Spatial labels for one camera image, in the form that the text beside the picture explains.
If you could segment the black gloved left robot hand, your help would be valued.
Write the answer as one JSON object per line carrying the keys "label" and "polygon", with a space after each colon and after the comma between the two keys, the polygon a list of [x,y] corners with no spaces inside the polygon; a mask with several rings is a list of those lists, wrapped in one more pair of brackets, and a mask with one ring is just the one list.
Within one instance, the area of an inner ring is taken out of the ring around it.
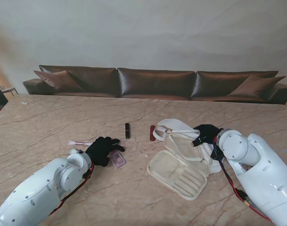
{"label": "black gloved left robot hand", "polygon": [[120,144],[120,140],[111,137],[98,137],[87,149],[86,154],[92,163],[97,166],[106,167],[109,164],[108,155],[112,151],[124,152],[125,148]]}

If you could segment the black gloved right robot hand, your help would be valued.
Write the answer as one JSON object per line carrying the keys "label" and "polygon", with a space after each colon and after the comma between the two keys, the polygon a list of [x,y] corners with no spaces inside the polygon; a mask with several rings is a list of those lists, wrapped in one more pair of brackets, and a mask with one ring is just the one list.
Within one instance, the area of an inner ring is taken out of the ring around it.
{"label": "black gloved right robot hand", "polygon": [[213,144],[215,138],[218,134],[223,130],[223,128],[218,128],[212,124],[201,124],[194,128],[198,130],[200,134],[198,137],[192,142],[193,146],[199,146],[203,143]]}

